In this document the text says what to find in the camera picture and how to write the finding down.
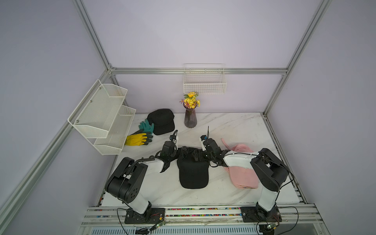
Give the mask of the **yellow black work glove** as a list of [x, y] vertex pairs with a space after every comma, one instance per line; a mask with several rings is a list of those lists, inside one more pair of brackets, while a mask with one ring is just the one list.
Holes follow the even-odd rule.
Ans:
[[127, 136], [125, 146], [143, 146], [152, 142], [153, 136], [150, 132], [143, 132]]

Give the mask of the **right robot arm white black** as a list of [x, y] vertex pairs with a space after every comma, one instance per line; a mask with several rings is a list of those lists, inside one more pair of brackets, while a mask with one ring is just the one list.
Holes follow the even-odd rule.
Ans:
[[280, 189], [291, 174], [288, 167], [268, 148], [255, 153], [243, 144], [232, 148], [223, 141], [226, 149], [221, 149], [209, 135], [200, 137], [201, 149], [193, 151], [197, 162], [213, 162], [222, 167], [240, 167], [252, 170], [262, 184], [260, 198], [256, 204], [259, 212], [268, 213], [275, 209]]

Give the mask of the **black cap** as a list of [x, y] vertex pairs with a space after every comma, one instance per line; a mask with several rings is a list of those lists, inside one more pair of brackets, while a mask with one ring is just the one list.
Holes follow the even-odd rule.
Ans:
[[175, 130], [174, 113], [170, 109], [155, 110], [148, 115], [147, 120], [154, 125], [155, 135], [163, 135]]
[[177, 151], [177, 166], [179, 168], [179, 181], [185, 189], [203, 189], [209, 183], [209, 162], [196, 162], [193, 159], [193, 151], [197, 148], [187, 147], [188, 155], [185, 159], [178, 159]]

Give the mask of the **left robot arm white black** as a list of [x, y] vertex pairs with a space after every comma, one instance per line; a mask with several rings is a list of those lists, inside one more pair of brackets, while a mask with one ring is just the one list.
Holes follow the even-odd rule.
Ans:
[[107, 180], [105, 191], [126, 204], [132, 212], [149, 216], [151, 202], [140, 193], [144, 178], [149, 174], [163, 173], [170, 167], [171, 162], [177, 159], [177, 142], [178, 130], [175, 130], [154, 156], [138, 160], [123, 158]]

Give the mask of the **aluminium back crossbar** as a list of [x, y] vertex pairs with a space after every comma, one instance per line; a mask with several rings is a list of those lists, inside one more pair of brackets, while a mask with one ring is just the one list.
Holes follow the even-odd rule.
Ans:
[[286, 74], [287, 68], [113, 68], [113, 74]]

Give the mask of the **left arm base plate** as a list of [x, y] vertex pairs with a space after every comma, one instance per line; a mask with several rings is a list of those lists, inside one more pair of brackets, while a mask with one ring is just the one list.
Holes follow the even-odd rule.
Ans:
[[149, 208], [143, 214], [128, 209], [124, 219], [125, 224], [156, 224], [165, 217], [165, 208]]

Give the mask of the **dark purple glass vase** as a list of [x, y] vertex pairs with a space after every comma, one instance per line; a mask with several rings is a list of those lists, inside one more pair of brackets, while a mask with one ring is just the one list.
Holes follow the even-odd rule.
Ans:
[[197, 117], [196, 117], [196, 108], [188, 108], [184, 105], [185, 108], [185, 119], [184, 124], [187, 128], [194, 128], [197, 125]]

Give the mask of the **aluminium frame post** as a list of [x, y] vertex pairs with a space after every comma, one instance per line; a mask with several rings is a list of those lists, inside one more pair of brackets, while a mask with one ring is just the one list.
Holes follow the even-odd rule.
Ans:
[[288, 65], [287, 65], [287, 71], [281, 76], [281, 79], [276, 87], [276, 89], [273, 92], [273, 95], [271, 96], [264, 112], [264, 116], [268, 116], [270, 113], [273, 105], [275, 104], [278, 96], [282, 92], [283, 87], [287, 83], [287, 80], [289, 79], [290, 75], [292, 74], [296, 64], [298, 63], [301, 55], [303, 54], [306, 46], [308, 45], [311, 37], [313, 36], [315, 30], [317, 29], [318, 25], [320, 24], [320, 21], [324, 17], [326, 11], [328, 10], [330, 4], [332, 1], [330, 0], [322, 0], [320, 1], [317, 9], [315, 10], [296, 50], [294, 51]]
[[105, 50], [101, 44], [101, 41], [98, 37], [98, 34], [95, 30], [95, 27], [94, 27], [94, 24], [89, 16], [89, 13], [88, 13], [88, 10], [84, 4], [84, 1], [82, 0], [73, 0], [72, 1], [78, 14], [79, 14], [79, 17], [81, 18], [82, 22], [83, 22], [83, 25], [85, 27], [85, 29], [87, 30], [88, 32], [88, 35], [92, 41], [92, 43], [94, 44], [94, 47], [100, 57], [100, 60], [102, 61], [103, 65], [105, 66], [106, 70], [108, 71], [111, 71], [113, 68], [112, 68], [112, 65], [111, 63], [109, 62], [108, 60], [108, 57], [105, 53]]

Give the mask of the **pink cap white R logo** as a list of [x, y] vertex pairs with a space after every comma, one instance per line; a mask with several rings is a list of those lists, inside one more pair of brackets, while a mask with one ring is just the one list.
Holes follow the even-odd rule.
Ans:
[[[252, 153], [253, 150], [245, 144], [237, 144], [229, 147], [222, 138], [222, 143], [228, 150], [241, 153]], [[232, 184], [238, 189], [257, 189], [259, 186], [258, 177], [253, 169], [243, 168], [239, 166], [224, 167], [229, 174]]]

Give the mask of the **white mesh two-tier shelf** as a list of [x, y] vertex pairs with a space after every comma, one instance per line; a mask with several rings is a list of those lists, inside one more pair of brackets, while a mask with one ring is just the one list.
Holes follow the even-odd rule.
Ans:
[[68, 118], [101, 155], [119, 155], [136, 109], [125, 105], [128, 90], [97, 80]]

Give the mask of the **aluminium front rail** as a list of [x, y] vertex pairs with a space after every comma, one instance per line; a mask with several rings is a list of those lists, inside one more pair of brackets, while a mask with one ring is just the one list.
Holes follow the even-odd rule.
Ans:
[[166, 207], [146, 224], [126, 224], [127, 209], [91, 207], [80, 235], [328, 235], [330, 232], [312, 204], [283, 205], [274, 222], [244, 222], [239, 206]]

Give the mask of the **aluminium frame post left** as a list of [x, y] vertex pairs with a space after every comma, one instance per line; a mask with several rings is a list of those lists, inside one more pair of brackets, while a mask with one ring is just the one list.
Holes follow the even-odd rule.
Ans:
[[81, 18], [82, 22], [83, 22], [83, 25], [85, 27], [85, 29], [87, 30], [88, 32], [88, 35], [92, 41], [92, 43], [94, 44], [94, 47], [100, 57], [100, 60], [102, 61], [103, 65], [105, 66], [106, 70], [108, 71], [111, 71], [113, 68], [112, 68], [112, 65], [111, 63], [109, 62], [108, 60], [108, 57], [105, 53], [105, 50], [101, 44], [101, 41], [98, 37], [98, 34], [95, 30], [95, 27], [94, 27], [94, 24], [89, 16], [89, 13], [88, 13], [88, 10], [84, 4], [84, 1], [82, 0], [73, 0], [72, 1], [78, 14], [79, 14], [79, 17]]

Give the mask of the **aluminium frame post right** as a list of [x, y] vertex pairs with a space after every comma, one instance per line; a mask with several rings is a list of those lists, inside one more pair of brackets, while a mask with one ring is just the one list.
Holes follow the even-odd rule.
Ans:
[[268, 116], [270, 113], [273, 105], [275, 104], [278, 96], [282, 92], [283, 87], [287, 83], [287, 80], [289, 79], [290, 75], [292, 74], [296, 64], [298, 63], [301, 55], [303, 54], [306, 46], [308, 45], [311, 37], [313, 36], [315, 30], [317, 29], [318, 25], [320, 24], [320, 21], [324, 17], [326, 11], [328, 10], [330, 4], [332, 1], [330, 0], [322, 0], [320, 1], [317, 9], [315, 10], [296, 50], [294, 51], [288, 65], [287, 65], [287, 71], [281, 76], [281, 79], [276, 87], [276, 89], [273, 92], [273, 95], [271, 96], [264, 112], [264, 116]]

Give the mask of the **yellow flower bouquet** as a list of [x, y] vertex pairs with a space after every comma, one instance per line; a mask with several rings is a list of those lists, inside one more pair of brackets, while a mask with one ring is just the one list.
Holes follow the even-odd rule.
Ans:
[[200, 100], [197, 99], [198, 96], [197, 92], [190, 92], [184, 95], [180, 103], [187, 109], [195, 109], [201, 105]]

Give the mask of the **green rubber glove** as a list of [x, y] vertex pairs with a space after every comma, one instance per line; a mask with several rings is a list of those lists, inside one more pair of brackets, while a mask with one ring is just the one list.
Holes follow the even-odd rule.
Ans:
[[145, 133], [153, 134], [154, 123], [150, 122], [148, 119], [145, 119], [139, 124], [139, 129]]

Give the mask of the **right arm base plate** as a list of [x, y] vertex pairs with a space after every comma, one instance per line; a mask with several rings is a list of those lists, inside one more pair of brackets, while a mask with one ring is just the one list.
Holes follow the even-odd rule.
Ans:
[[279, 208], [274, 206], [271, 211], [266, 211], [261, 206], [241, 207], [243, 222], [282, 222]]

